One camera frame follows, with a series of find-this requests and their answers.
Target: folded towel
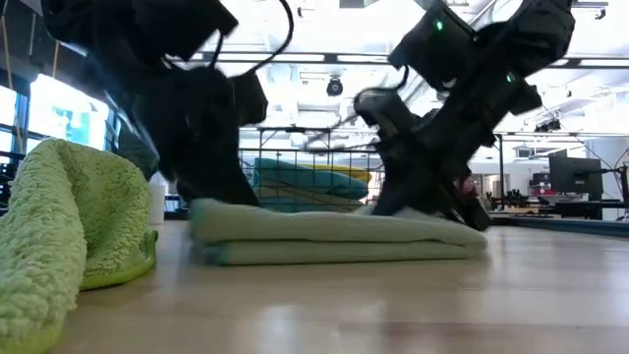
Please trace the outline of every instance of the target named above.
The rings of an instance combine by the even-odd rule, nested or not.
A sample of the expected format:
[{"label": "folded towel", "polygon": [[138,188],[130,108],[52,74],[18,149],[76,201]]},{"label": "folded towel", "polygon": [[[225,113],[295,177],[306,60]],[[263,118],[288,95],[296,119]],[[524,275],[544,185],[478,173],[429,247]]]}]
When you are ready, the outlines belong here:
[{"label": "folded towel", "polygon": [[364,198],[369,193],[367,183],[342,173],[315,170],[272,158],[256,158],[254,166],[254,187],[261,179],[353,200]]},{"label": "folded towel", "polygon": [[80,289],[155,263],[148,185],[128,160],[61,140],[21,164],[0,218],[0,353],[46,352]]},{"label": "folded towel", "polygon": [[359,201],[314,193],[283,183],[259,181],[254,187],[263,207],[282,212],[298,211],[353,211],[362,206]]},{"label": "folded towel", "polygon": [[482,233],[411,209],[280,213],[202,200],[191,213],[191,237],[215,265],[466,259],[486,249]]}]

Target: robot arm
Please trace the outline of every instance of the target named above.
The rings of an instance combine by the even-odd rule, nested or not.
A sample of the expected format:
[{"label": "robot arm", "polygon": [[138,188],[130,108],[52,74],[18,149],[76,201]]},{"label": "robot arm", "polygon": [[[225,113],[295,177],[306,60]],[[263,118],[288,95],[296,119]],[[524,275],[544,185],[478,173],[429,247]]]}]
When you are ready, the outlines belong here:
[{"label": "robot arm", "polygon": [[508,112],[542,106],[525,78],[566,54],[575,26],[572,3],[525,0],[509,21],[475,31],[442,1],[432,2],[388,60],[447,92],[443,106],[418,120],[397,93],[382,89],[355,104],[380,137],[375,147],[386,179],[373,213],[406,206],[488,227],[485,210],[452,181],[471,173],[468,161],[480,147],[493,146],[493,130]]},{"label": "robot arm", "polygon": [[[86,57],[81,80],[124,112],[159,156],[164,176],[176,179],[191,198],[258,204],[238,160],[243,111],[236,107],[233,80],[213,66],[183,70],[167,59],[186,61],[214,33],[234,30],[237,20],[218,0],[41,5],[51,36]],[[253,74],[237,81],[241,87],[256,80]]]}]

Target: blue cushion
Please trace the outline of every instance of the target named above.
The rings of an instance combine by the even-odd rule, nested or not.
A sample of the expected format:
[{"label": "blue cushion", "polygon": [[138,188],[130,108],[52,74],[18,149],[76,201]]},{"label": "blue cushion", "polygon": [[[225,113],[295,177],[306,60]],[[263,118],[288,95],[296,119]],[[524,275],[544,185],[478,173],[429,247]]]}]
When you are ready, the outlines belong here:
[{"label": "blue cushion", "polygon": [[316,170],[272,158],[256,158],[254,186],[260,179],[282,183],[315,193],[359,200],[369,193],[367,183],[348,175]]}]

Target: window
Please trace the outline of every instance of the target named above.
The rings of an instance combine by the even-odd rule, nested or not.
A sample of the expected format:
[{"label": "window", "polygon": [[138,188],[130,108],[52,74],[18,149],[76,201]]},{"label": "window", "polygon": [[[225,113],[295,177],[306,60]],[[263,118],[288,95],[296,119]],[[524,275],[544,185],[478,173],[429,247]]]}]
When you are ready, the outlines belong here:
[{"label": "window", "polygon": [[39,75],[30,85],[32,132],[104,149],[108,115],[105,103],[47,76]]},{"label": "window", "polygon": [[[0,151],[11,152],[13,134],[0,132]],[[0,163],[9,163],[9,157],[0,156]]]},{"label": "window", "polygon": [[15,91],[0,87],[0,123],[15,124],[17,100],[18,94]]}]

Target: green microfiber towel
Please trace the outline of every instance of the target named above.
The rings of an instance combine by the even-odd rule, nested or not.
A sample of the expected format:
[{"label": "green microfiber towel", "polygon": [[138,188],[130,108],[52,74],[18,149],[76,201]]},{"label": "green microfiber towel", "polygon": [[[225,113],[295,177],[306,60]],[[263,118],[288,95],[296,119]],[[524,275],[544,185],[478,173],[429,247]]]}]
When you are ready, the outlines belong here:
[{"label": "green microfiber towel", "polygon": [[112,153],[61,140],[39,144],[0,218],[0,353],[44,353],[80,290],[153,268],[148,185]]}]

